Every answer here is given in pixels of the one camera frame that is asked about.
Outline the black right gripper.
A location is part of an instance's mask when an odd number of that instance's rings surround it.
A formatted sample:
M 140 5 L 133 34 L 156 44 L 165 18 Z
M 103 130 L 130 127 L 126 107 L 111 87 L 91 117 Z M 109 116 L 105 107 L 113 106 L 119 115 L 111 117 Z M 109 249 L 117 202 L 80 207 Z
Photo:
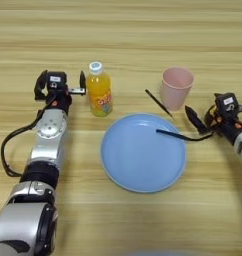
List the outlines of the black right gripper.
M 242 123 L 237 119 L 225 119 L 218 112 L 216 105 L 211 106 L 205 114 L 204 123 L 206 126 L 191 107 L 186 106 L 185 112 L 189 121 L 200 134 L 208 133 L 209 129 L 211 132 L 225 137 L 231 144 L 234 144 L 238 135 L 242 133 Z

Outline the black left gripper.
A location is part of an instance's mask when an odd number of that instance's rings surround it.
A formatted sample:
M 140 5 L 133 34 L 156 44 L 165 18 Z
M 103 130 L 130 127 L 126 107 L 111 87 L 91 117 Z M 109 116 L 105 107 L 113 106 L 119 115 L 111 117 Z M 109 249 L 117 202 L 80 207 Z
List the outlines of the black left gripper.
M 43 71 L 36 80 L 34 87 L 34 96 L 36 101 L 45 101 L 47 109 L 59 109 L 65 113 L 69 112 L 72 104 L 72 96 L 86 94 L 86 76 L 83 71 L 80 72 L 79 85 L 80 88 L 64 88 L 59 90 L 50 90 L 46 95 L 43 89 L 46 85 L 47 70 Z

